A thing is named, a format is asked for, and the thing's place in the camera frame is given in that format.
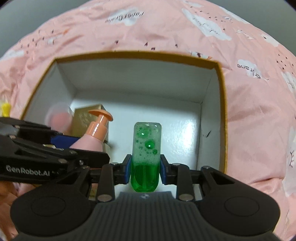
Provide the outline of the clear case pink sponge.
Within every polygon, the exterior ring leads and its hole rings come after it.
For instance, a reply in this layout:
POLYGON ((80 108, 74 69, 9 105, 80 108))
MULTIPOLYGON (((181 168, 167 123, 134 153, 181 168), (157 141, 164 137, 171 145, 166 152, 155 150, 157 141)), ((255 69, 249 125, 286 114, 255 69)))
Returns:
POLYGON ((45 125, 63 134, 70 132, 72 121, 73 111, 65 102, 52 105, 45 116, 45 125))

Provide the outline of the pink bottle orange pump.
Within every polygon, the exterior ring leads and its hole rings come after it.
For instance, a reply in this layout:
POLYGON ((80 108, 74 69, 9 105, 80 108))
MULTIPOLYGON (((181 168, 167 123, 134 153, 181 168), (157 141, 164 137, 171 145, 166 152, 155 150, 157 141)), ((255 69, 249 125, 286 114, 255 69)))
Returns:
POLYGON ((103 142, 108 132, 107 124, 113 121, 113 116, 103 109, 93 109, 88 112, 97 119, 90 123, 86 133, 72 144, 70 149, 102 152, 103 142))

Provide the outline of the green liquid clear bottle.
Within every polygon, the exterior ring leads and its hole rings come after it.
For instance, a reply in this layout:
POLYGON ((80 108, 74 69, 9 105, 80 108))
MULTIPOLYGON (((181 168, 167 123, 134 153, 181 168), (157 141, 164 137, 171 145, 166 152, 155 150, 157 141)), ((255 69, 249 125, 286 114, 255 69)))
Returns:
POLYGON ((160 123, 134 125, 130 181, 136 192, 153 192, 158 186, 161 136, 160 123))

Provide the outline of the gold square jewellery box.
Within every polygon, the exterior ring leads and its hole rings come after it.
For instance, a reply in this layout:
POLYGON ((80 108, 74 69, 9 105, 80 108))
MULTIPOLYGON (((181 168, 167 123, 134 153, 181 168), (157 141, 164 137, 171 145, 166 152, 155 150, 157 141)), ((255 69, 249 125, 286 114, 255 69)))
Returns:
POLYGON ((71 127, 71 135, 74 137, 82 137, 86 130, 88 129, 88 126, 92 121, 95 121, 97 119, 96 116, 91 115, 88 111, 93 109, 103 109, 105 110, 104 106, 102 104, 97 105, 91 105, 83 108, 76 108, 74 111, 74 117, 72 121, 72 127, 71 127))

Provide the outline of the yellow cap white bottle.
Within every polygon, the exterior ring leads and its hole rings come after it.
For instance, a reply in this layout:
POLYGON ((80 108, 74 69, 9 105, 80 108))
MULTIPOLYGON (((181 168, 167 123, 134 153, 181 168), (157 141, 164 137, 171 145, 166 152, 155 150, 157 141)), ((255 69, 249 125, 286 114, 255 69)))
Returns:
POLYGON ((9 103, 3 103, 1 105, 1 112, 2 112, 3 117, 9 118, 10 117, 10 111, 11 111, 11 105, 9 103))

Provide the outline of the orange cardboard box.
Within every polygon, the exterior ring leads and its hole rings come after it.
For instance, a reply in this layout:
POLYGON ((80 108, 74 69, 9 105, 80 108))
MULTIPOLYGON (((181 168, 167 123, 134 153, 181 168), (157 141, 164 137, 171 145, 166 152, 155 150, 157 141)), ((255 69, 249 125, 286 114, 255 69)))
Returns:
POLYGON ((95 104, 113 116, 113 162, 137 149, 141 159, 163 154, 193 170, 225 170, 227 101, 218 62, 140 51, 58 58, 35 78, 21 118, 47 124, 54 107, 95 104))

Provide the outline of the pink printed bed duvet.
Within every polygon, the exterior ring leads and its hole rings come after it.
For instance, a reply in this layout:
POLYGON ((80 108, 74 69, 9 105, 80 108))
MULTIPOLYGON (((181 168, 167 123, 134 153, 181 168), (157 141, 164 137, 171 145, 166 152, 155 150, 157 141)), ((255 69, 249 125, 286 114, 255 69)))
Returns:
POLYGON ((227 93, 227 174, 271 195, 282 240, 295 237, 295 55, 218 1, 21 1, 1 10, 1 102, 20 116, 59 57, 100 51, 170 52, 216 61, 227 93))

